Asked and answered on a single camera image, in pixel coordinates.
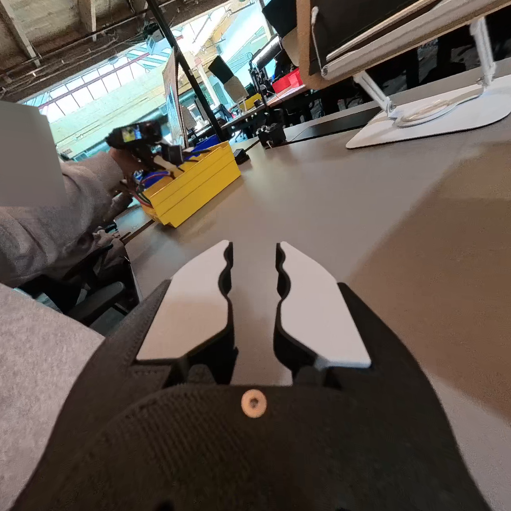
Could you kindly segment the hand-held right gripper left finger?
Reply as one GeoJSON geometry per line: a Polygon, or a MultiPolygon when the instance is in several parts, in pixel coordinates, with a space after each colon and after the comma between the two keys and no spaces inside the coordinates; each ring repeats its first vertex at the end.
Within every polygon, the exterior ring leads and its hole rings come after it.
{"type": "Polygon", "coordinates": [[[222,240],[191,259],[169,280],[135,358],[141,365],[171,365],[173,381],[205,365],[218,384],[232,380],[234,341],[233,243],[222,240]]]}

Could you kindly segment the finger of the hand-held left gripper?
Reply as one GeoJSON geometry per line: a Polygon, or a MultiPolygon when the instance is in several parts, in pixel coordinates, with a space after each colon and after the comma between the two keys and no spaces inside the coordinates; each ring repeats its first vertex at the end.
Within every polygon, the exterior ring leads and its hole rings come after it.
{"type": "Polygon", "coordinates": [[[180,165],[175,165],[163,159],[160,155],[153,160],[154,169],[152,172],[163,177],[177,178],[184,174],[184,169],[180,165]]]}

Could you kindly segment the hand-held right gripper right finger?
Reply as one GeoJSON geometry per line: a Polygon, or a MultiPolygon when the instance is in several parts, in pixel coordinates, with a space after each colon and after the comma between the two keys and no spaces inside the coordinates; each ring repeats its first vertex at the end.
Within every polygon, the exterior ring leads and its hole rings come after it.
{"type": "Polygon", "coordinates": [[[372,360],[336,279],[288,242],[276,246],[273,350],[295,379],[304,367],[367,369],[372,360]]]}

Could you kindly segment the yellow plastic bin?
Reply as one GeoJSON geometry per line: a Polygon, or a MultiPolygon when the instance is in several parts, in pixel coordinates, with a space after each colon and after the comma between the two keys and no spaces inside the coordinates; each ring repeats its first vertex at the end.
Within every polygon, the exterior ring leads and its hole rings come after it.
{"type": "Polygon", "coordinates": [[[228,142],[184,163],[173,179],[162,177],[143,192],[142,210],[162,225],[179,227],[241,176],[228,142]]]}

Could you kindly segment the person's left forearm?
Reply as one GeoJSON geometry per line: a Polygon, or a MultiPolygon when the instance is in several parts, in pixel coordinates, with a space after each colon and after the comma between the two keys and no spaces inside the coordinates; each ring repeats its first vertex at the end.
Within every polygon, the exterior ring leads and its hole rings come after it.
{"type": "Polygon", "coordinates": [[[82,162],[61,163],[61,171],[67,205],[48,213],[48,239],[61,252],[110,244],[117,235],[106,228],[131,203],[122,188],[119,164],[101,153],[82,162]]]}

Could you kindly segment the person's left hand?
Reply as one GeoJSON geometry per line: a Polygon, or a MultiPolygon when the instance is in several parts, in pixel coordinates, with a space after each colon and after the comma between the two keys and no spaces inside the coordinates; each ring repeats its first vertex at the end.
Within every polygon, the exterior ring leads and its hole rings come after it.
{"type": "Polygon", "coordinates": [[[128,150],[110,148],[109,155],[118,164],[126,179],[133,177],[136,172],[146,170],[144,163],[128,150]]]}

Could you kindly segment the wooden display board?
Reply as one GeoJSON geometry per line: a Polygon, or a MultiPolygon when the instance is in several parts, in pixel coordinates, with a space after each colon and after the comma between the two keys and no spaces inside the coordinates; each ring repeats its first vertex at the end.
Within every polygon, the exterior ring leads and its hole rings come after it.
{"type": "Polygon", "coordinates": [[[176,63],[175,51],[171,50],[162,72],[164,98],[170,132],[167,139],[173,145],[181,145],[183,148],[188,148],[188,131],[184,125],[182,110],[179,104],[177,76],[178,64],[176,63]]]}

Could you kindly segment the blue plastic bin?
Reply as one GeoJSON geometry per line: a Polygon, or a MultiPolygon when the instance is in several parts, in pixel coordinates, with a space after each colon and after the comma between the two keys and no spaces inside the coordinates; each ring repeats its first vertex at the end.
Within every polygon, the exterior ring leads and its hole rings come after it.
{"type": "Polygon", "coordinates": [[[221,143],[217,135],[212,135],[199,141],[191,150],[192,156],[199,156],[209,152],[212,148],[221,143]]]}

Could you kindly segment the black office chair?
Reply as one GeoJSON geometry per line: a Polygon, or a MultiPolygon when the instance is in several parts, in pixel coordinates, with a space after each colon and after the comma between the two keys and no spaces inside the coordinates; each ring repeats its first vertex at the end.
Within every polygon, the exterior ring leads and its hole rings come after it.
{"type": "Polygon", "coordinates": [[[108,309],[114,308],[125,295],[122,282],[114,282],[88,295],[83,301],[68,311],[67,317],[89,327],[108,309]]]}

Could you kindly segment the red plastic bin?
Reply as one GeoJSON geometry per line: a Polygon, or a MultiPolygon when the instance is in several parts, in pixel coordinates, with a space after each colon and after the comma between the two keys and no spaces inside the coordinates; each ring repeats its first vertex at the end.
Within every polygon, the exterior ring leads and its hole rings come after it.
{"type": "Polygon", "coordinates": [[[303,81],[299,72],[299,68],[295,68],[290,73],[284,75],[282,78],[279,78],[272,83],[272,88],[275,94],[280,94],[289,88],[297,88],[301,86],[303,86],[303,81]]]}

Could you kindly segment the white folding stand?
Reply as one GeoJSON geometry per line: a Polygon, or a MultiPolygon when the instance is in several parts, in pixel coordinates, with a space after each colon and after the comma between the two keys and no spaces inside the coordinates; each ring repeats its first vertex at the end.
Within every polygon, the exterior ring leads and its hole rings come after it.
{"type": "Polygon", "coordinates": [[[397,105],[377,85],[369,69],[350,77],[377,103],[380,113],[346,143],[346,148],[352,150],[469,131],[507,117],[510,114],[510,76],[495,78],[497,64],[487,16],[463,26],[469,28],[480,60],[480,77],[473,85],[458,86],[445,93],[397,105]]]}

